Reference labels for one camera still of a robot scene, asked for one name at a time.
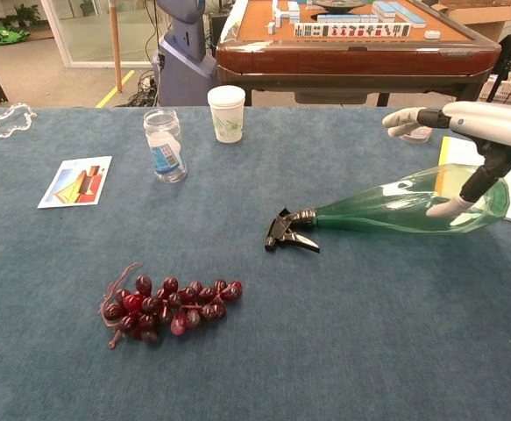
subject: robotic hand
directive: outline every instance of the robotic hand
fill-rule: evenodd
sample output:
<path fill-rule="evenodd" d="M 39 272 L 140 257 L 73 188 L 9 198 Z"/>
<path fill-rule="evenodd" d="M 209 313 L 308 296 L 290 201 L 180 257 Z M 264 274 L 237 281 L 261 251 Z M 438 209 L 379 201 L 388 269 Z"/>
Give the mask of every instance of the robotic hand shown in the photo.
<path fill-rule="evenodd" d="M 459 196 L 427 210 L 429 217 L 453 217 L 472 207 L 511 170 L 511 105 L 456 102 L 441 110 L 407 108 L 382 120 L 387 134 L 401 136 L 426 125 L 452 129 L 473 140 L 485 163 L 465 182 Z"/>

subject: mahjong table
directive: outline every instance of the mahjong table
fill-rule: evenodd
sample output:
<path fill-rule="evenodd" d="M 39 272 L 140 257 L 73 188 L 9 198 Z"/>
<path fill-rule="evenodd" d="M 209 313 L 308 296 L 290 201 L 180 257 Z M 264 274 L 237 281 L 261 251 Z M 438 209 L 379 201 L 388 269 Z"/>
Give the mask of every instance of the mahjong table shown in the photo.
<path fill-rule="evenodd" d="M 299 20 L 292 21 L 293 14 L 269 33 L 273 0 L 237 0 L 216 48 L 218 79 L 246 89 L 248 101 L 253 89 L 294 92 L 299 103 L 344 103 L 373 92 L 380 93 L 378 105 L 387 105 L 395 92 L 477 99 L 500 46 L 416 0 L 396 3 L 424 26 L 407 25 L 405 36 L 398 37 L 387 35 L 381 21 L 354 24 L 357 30 L 350 31 L 349 23 L 318 24 L 316 16 L 325 10 L 299 4 Z M 277 4 L 288 11 L 287 1 Z M 373 5 L 350 13 L 372 16 Z M 406 23 L 399 15 L 392 22 L 392 27 Z M 325 26 L 329 32 L 320 33 Z M 426 39 L 426 31 L 439 38 Z"/>

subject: red grape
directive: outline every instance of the red grape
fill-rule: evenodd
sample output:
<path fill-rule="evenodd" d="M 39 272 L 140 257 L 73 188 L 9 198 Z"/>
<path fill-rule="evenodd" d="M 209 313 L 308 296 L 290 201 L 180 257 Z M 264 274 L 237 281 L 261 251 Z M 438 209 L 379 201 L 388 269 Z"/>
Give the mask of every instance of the red grape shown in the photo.
<path fill-rule="evenodd" d="M 226 315 L 226 308 L 221 304 L 211 304 L 212 310 L 216 314 L 216 318 L 223 318 Z"/>
<path fill-rule="evenodd" d="M 214 300 L 216 296 L 216 290 L 212 287 L 203 288 L 201 292 L 199 292 L 199 298 L 205 303 L 209 303 Z"/>
<path fill-rule="evenodd" d="M 189 284 L 189 287 L 192 288 L 197 295 L 199 295 L 202 291 L 202 284 L 198 281 L 192 281 Z"/>
<path fill-rule="evenodd" d="M 142 340 L 142 335 L 140 334 L 140 329 L 138 327 L 132 331 L 132 337 L 135 340 Z"/>
<path fill-rule="evenodd" d="M 136 290 L 143 296 L 150 296 L 152 294 L 152 280 L 146 276 L 141 275 L 136 278 Z"/>
<path fill-rule="evenodd" d="M 214 289 L 216 290 L 217 293 L 226 288 L 226 286 L 227 284 L 224 279 L 216 279 L 216 281 L 214 282 Z"/>
<path fill-rule="evenodd" d="M 177 292 L 172 292 L 167 298 L 167 303 L 171 307 L 180 307 L 181 306 L 181 295 Z"/>
<path fill-rule="evenodd" d="M 117 328 L 122 333 L 128 333 L 132 329 L 134 329 L 137 322 L 138 319 L 136 318 L 136 316 L 129 314 L 128 316 L 124 316 L 123 318 L 121 318 L 121 321 L 118 322 Z"/>
<path fill-rule="evenodd" d="M 174 318 L 174 315 L 171 312 L 171 309 L 168 305 L 162 304 L 160 307 L 160 322 L 163 325 L 169 325 Z"/>
<path fill-rule="evenodd" d="M 186 287 L 184 289 L 179 290 L 179 295 L 181 296 L 181 302 L 183 304 L 191 303 L 196 298 L 196 292 L 194 289 L 190 287 Z"/>
<path fill-rule="evenodd" d="M 144 296 L 139 293 L 130 294 L 124 298 L 123 305 L 128 311 L 138 311 L 142 308 Z"/>
<path fill-rule="evenodd" d="M 239 289 L 239 295 L 241 295 L 241 293 L 244 292 L 244 286 L 241 284 L 240 281 L 232 281 L 230 282 L 230 285 L 232 287 L 236 287 L 237 289 Z"/>
<path fill-rule="evenodd" d="M 167 300 L 169 294 L 171 293 L 167 289 L 162 287 L 158 289 L 158 292 L 156 292 L 156 297 L 158 297 L 160 300 Z"/>
<path fill-rule="evenodd" d="M 140 335 L 142 336 L 142 340 L 145 342 L 152 343 L 158 341 L 158 335 L 154 330 L 140 331 Z"/>
<path fill-rule="evenodd" d="M 223 300 L 235 301 L 241 296 L 241 289 L 234 285 L 228 285 L 228 287 L 220 293 Z"/>
<path fill-rule="evenodd" d="M 197 310 L 189 310 L 187 312 L 187 327 L 195 329 L 201 323 L 201 316 Z"/>
<path fill-rule="evenodd" d="M 107 320 L 117 320 L 127 313 L 126 309 L 119 303 L 112 303 L 103 311 Z"/>
<path fill-rule="evenodd" d="M 147 296 L 142 302 L 142 311 L 144 313 L 153 313 L 160 307 L 160 299 L 156 296 Z"/>
<path fill-rule="evenodd" d="M 187 330 L 187 315 L 183 311 L 177 311 L 171 321 L 171 333 L 179 336 Z"/>
<path fill-rule="evenodd" d="M 115 292 L 115 300 L 121 305 L 124 305 L 124 298 L 129 296 L 131 292 L 128 289 L 121 288 Z"/>
<path fill-rule="evenodd" d="M 171 294 L 172 292 L 177 292 L 177 289 L 179 289 L 179 283 L 177 282 L 177 278 L 168 276 L 164 280 L 162 287 L 167 291 L 168 294 Z"/>
<path fill-rule="evenodd" d="M 138 326 L 142 331 L 151 331 L 156 326 L 156 319 L 150 314 L 143 314 L 138 319 Z"/>
<path fill-rule="evenodd" d="M 216 318 L 216 313 L 210 304 L 206 304 L 201 308 L 201 316 L 207 320 L 214 320 Z"/>

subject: white paper cup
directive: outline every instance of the white paper cup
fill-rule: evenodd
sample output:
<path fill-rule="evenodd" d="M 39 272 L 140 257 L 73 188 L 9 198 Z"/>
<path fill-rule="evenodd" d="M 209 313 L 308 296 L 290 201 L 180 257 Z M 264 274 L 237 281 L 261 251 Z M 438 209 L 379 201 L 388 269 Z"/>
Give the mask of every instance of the white paper cup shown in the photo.
<path fill-rule="evenodd" d="M 238 86 L 224 85 L 208 94 L 216 139 L 222 143 L 241 140 L 244 130 L 245 91 Z"/>

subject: blue table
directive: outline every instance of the blue table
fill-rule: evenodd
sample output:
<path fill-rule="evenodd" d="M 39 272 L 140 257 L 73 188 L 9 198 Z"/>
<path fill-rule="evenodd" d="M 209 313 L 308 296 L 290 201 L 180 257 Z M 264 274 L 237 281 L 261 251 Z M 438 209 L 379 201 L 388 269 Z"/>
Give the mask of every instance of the blue table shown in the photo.
<path fill-rule="evenodd" d="M 0 420 L 511 420 L 511 223 L 462 237 L 315 231 L 264 250 L 285 204 L 434 167 L 389 111 L 246 111 L 235 145 L 179 109 L 188 178 L 153 176 L 141 109 L 37 110 L 0 139 Z M 112 155 L 97 206 L 38 210 L 63 160 Z M 239 279 L 227 317 L 110 350 L 96 314 L 134 261 L 157 287 Z"/>

